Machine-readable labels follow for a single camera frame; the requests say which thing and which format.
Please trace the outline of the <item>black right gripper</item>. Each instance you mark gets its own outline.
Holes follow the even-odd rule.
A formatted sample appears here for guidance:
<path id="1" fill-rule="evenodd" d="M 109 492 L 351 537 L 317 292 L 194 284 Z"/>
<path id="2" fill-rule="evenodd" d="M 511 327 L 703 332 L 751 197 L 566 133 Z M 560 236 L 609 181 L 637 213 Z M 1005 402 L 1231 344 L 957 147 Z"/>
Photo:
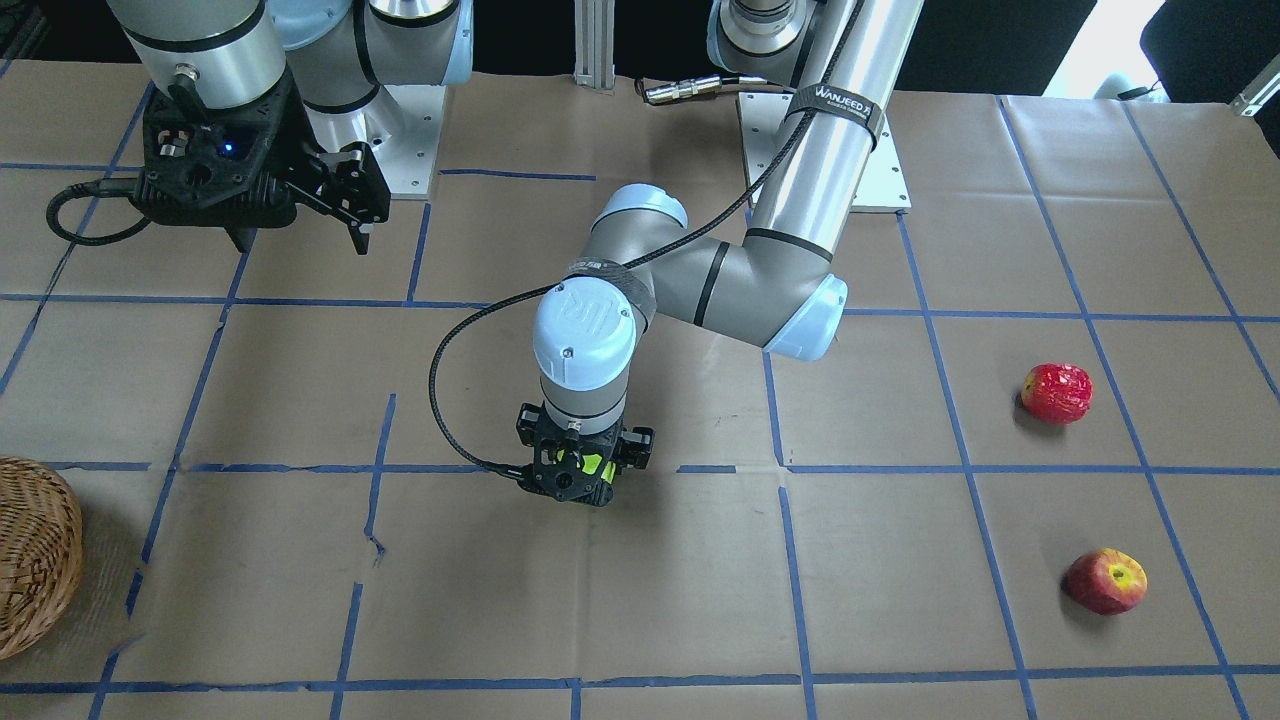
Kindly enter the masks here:
<path id="1" fill-rule="evenodd" d="M 324 152 L 289 70 L 264 96 L 214 110 L 173 77 L 143 111 L 143 168 L 131 205 L 160 225 L 220 228 L 238 252 L 256 231 L 292 224 L 303 204 L 339 220 L 358 255 L 390 214 L 390 188 L 369 143 Z"/>

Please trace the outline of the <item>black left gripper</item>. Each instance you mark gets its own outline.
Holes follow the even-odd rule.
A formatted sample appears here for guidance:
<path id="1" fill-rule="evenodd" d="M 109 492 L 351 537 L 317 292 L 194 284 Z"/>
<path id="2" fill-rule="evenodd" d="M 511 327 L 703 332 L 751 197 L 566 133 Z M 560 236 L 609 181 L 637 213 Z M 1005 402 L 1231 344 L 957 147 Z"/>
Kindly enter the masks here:
<path id="1" fill-rule="evenodd" d="M 558 427 L 541 406 L 524 404 L 516 430 L 522 445 L 532 448 L 529 465 L 516 471 L 517 486 L 558 502 L 604 507 L 614 497 L 614 478 L 627 468 L 645 469 L 655 432 L 649 427 L 627 429 L 620 421 L 603 432 L 582 434 Z"/>

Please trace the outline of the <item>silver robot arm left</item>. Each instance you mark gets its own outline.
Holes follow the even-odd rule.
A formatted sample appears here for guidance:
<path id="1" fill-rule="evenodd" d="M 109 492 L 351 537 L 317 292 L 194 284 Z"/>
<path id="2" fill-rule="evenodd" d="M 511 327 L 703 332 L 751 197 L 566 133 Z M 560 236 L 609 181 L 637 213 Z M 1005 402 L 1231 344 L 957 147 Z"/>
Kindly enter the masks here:
<path id="1" fill-rule="evenodd" d="M 532 461 L 509 475 L 534 495 L 598 507 L 625 468 L 644 468 L 653 432 L 626 429 L 628 374 L 657 315 L 813 361 L 829 347 L 847 286 L 831 272 L 919 1 L 718 1 L 708 53 L 792 95 L 765 128 L 771 160 L 742 195 L 739 243 L 694 229 L 652 184 L 616 191 L 562 281 L 541 295 L 532 351 L 543 400 L 517 432 Z"/>

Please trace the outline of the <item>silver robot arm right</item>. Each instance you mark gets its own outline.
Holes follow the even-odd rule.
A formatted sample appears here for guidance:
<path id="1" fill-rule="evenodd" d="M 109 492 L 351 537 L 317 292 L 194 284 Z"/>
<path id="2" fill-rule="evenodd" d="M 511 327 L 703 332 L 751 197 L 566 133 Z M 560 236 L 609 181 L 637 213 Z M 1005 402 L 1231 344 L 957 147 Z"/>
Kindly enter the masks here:
<path id="1" fill-rule="evenodd" d="M 142 169 L 105 193 L 241 252 L 305 206 L 365 255 L 393 199 L 426 196 L 447 90 L 474 68 L 471 1 L 109 6 L 155 90 Z"/>

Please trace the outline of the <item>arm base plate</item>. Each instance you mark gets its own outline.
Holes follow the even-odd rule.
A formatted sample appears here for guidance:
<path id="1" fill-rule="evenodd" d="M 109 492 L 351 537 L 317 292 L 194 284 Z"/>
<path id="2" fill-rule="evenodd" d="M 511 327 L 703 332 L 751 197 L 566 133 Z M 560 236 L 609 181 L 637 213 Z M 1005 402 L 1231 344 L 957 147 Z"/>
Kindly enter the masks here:
<path id="1" fill-rule="evenodd" d="M 788 137 L 785 132 L 785 113 L 790 101 L 790 94 L 745 92 L 739 95 L 736 105 L 748 184 L 759 178 Z M 850 211 L 893 214 L 910 211 L 911 208 L 913 201 L 893 133 L 890 124 L 884 123 L 876 149 L 867 159 Z"/>
<path id="2" fill-rule="evenodd" d="M 364 141 L 372 147 L 393 199 L 428 201 L 449 96 L 445 86 L 390 85 L 361 108 L 307 108 L 307 114 L 325 150 Z"/>

